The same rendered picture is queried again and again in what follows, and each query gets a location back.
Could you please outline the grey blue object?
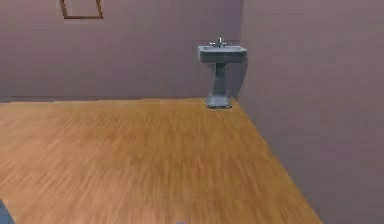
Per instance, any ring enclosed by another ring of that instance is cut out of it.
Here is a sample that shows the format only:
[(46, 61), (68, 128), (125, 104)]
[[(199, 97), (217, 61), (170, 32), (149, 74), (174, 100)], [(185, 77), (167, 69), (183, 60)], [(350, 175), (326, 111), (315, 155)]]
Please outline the grey blue object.
[(0, 224), (15, 224), (15, 221), (2, 200), (0, 200)]

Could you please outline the grey pedestal sink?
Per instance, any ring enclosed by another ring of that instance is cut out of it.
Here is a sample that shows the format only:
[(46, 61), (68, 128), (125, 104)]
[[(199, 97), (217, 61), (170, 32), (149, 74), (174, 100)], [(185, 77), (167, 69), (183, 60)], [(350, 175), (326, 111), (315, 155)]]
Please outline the grey pedestal sink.
[(197, 47), (197, 58), (203, 64), (214, 65), (213, 89), (206, 98), (209, 109), (229, 109), (232, 107), (226, 87), (225, 71), (228, 64), (243, 63), (248, 50), (238, 45), (228, 45), (222, 37), (215, 42)]

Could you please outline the brown framed wall picture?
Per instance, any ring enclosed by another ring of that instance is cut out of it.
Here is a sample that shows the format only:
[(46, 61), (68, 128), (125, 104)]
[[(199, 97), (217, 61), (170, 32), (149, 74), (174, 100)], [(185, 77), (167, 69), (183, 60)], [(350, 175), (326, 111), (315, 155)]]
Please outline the brown framed wall picture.
[[(64, 19), (102, 19), (102, 0), (58, 0)], [(84, 6), (86, 10), (75, 10), (75, 6)]]

